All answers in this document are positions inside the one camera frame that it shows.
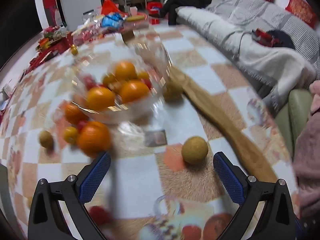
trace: black pants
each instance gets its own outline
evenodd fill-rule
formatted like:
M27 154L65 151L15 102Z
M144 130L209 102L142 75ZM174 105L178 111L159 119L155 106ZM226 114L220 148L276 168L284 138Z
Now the black pants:
M202 8L203 5L199 0L167 0L163 8L160 10L160 16L164 17L169 13L168 24L176 25L177 24L177 13L176 8L180 6L193 6L196 8Z

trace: green chair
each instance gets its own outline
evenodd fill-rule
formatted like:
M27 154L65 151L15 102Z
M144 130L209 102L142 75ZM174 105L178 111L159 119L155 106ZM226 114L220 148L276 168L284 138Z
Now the green chair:
M292 90L289 94L288 103L275 118L292 158L294 157L297 137L307 124L311 103L312 95L308 90Z

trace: metal screw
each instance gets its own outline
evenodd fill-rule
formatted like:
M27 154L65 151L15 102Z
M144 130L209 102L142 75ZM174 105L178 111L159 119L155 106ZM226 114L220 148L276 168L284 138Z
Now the metal screw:
M256 181L257 181L256 177L254 177L254 176L249 176L249 177L248 177L248 180L249 180L250 182L256 182Z
M68 181L73 182L76 179L76 175L70 175Z
M39 181L39 184L40 185L43 185L45 183L45 179L41 179L40 181Z
M279 184L282 185L282 186L284 186L284 185L285 185L284 179L280 179L280 180L279 180Z

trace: white blanket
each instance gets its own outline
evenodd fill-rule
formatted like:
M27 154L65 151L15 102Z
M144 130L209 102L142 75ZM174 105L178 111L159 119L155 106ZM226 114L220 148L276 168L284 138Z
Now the white blanket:
M177 13L219 49L230 53L243 71L265 84L274 84L268 97L276 112L291 89L306 87L316 78L313 65L293 49L262 46L252 40L251 33L206 9L179 7Z

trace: orange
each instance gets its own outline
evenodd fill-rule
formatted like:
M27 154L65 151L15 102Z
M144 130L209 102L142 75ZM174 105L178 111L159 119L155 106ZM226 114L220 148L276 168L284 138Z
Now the orange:
M141 81L130 81L124 84L120 90L119 96L122 98L122 103L130 103L145 97L150 93L146 84Z
M88 120L88 117L73 103L68 103L65 106L64 115L66 120L74 125L77 125L82 120Z
M130 61L120 61L115 66L115 77L118 81L137 78L136 68Z
M78 130L75 127L67 127L63 132L63 138L67 143L75 144L78 138Z
M138 79L149 79L149 74L147 71L142 71L137 74Z
M95 158L98 153L111 147L111 136L108 128L100 122L88 122L81 130L77 145L86 155Z
M94 111L105 110L115 105L116 95L107 88L94 87L87 93L87 106Z
M107 87L110 83L116 82L116 77L113 74L107 74L102 78L102 84Z

